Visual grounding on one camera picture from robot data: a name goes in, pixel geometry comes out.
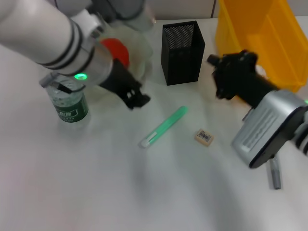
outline green bottle label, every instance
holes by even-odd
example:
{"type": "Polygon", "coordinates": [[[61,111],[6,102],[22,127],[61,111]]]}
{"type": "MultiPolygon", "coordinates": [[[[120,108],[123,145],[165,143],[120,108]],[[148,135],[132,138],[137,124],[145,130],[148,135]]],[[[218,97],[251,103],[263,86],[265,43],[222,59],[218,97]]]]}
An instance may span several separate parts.
{"type": "Polygon", "coordinates": [[[85,96],[82,96],[81,100],[70,107],[55,106],[58,116],[61,120],[67,123],[75,123],[82,120],[88,114],[88,106],[85,96]]]}

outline gray marker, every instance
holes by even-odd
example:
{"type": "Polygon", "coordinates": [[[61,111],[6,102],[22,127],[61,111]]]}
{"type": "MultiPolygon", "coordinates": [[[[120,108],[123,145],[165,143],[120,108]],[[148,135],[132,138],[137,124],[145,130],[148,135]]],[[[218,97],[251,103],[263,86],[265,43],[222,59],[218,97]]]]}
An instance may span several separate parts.
{"type": "Polygon", "coordinates": [[[269,164],[270,164],[270,171],[273,179],[274,189],[276,190],[281,189],[280,168],[278,164],[277,154],[273,159],[270,159],[269,164]]]}

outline green indicator light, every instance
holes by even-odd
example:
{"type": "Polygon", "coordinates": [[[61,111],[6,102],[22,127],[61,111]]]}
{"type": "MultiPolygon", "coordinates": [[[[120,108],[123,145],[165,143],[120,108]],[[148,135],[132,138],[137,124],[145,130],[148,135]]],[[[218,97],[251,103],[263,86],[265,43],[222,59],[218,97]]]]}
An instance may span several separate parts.
{"type": "Polygon", "coordinates": [[[88,76],[86,74],[77,74],[77,75],[75,75],[75,79],[78,79],[78,80],[85,80],[87,78],[88,78],[88,76]]]}

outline barcode label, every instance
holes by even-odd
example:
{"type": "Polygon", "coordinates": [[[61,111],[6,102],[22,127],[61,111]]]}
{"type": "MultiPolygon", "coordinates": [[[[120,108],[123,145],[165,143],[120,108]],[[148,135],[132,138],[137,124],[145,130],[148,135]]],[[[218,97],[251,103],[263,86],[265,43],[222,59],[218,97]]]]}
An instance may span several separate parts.
{"type": "Polygon", "coordinates": [[[198,136],[199,136],[201,139],[205,140],[206,142],[209,142],[209,140],[212,138],[212,136],[206,134],[204,131],[201,131],[201,132],[198,134],[198,136]]]}

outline green highlighter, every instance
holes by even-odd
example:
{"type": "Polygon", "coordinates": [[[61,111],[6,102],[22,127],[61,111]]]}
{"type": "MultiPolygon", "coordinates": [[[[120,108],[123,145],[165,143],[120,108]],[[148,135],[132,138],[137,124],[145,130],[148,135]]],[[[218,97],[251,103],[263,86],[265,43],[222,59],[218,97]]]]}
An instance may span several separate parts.
{"type": "Polygon", "coordinates": [[[161,137],[172,125],[174,125],[179,119],[183,117],[188,111],[188,107],[180,107],[172,116],[166,119],[161,125],[159,125],[154,131],[152,131],[146,138],[144,138],[140,146],[142,148],[147,148],[153,144],[159,137],[161,137]]]}

